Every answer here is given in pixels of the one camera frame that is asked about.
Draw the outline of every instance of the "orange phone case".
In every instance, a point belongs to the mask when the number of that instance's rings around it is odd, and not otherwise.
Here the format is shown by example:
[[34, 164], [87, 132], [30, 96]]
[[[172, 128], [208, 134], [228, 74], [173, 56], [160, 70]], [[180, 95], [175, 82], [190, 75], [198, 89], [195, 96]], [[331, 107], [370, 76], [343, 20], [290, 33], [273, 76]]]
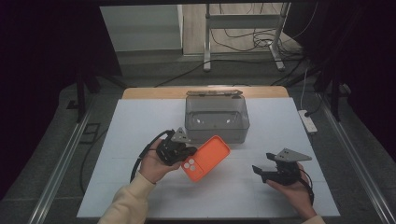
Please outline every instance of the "orange phone case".
[[193, 156], [181, 164], [181, 168], [193, 182], [207, 175], [216, 165], [230, 154], [230, 148], [217, 135], [207, 140]]

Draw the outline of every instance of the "gray plastic box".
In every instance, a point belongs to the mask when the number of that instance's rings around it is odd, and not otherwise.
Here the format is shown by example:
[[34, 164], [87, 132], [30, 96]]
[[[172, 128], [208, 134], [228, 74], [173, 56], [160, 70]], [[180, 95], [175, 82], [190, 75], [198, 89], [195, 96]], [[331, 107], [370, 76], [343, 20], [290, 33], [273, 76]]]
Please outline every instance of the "gray plastic box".
[[185, 128], [192, 143], [204, 143], [214, 135], [228, 144], [244, 143], [249, 126], [242, 95], [186, 98]]

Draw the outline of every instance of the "person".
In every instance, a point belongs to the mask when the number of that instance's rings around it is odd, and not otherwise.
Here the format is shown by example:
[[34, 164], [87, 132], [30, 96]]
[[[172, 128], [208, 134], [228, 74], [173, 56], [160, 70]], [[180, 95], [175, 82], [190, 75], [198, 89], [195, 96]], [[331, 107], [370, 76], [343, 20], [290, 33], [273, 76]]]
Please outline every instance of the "person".
[[[149, 210], [149, 194], [154, 190], [158, 181], [168, 172], [177, 170], [181, 164], [181, 162], [177, 162], [172, 166], [168, 166], [160, 160], [155, 148], [161, 143], [161, 140], [158, 139], [152, 144], [131, 184], [123, 186], [117, 191], [112, 204], [99, 219], [99, 224], [140, 224], [145, 222]], [[302, 178], [307, 181], [304, 172], [302, 172]], [[268, 180], [267, 184], [286, 196], [289, 203], [304, 220], [303, 224], [324, 223], [322, 217], [317, 215], [312, 207], [308, 192], [300, 182], [290, 186], [283, 186]]]

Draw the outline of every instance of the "white power strip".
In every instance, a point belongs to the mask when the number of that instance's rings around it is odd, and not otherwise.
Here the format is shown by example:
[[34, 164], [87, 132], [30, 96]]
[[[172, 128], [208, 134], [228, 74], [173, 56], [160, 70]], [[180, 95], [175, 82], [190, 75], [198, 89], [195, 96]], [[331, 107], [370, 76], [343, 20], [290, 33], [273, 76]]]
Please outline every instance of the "white power strip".
[[314, 124], [314, 121], [310, 117], [305, 116], [306, 110], [299, 110], [298, 114], [300, 115], [301, 120], [303, 121], [303, 124], [305, 126], [305, 129], [308, 133], [317, 133], [318, 129]]

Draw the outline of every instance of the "person's left hand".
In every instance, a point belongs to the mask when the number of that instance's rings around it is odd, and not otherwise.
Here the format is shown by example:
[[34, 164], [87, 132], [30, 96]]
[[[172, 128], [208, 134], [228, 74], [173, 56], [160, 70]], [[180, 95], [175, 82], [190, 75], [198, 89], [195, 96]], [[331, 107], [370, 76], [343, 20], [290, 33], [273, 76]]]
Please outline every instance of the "person's left hand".
[[161, 141], [162, 139], [157, 139], [157, 141], [152, 144], [150, 150], [143, 158], [139, 170], [139, 173], [153, 184], [160, 181], [168, 172], [177, 170], [181, 164], [180, 161], [172, 166], [168, 166], [161, 161], [155, 150]]

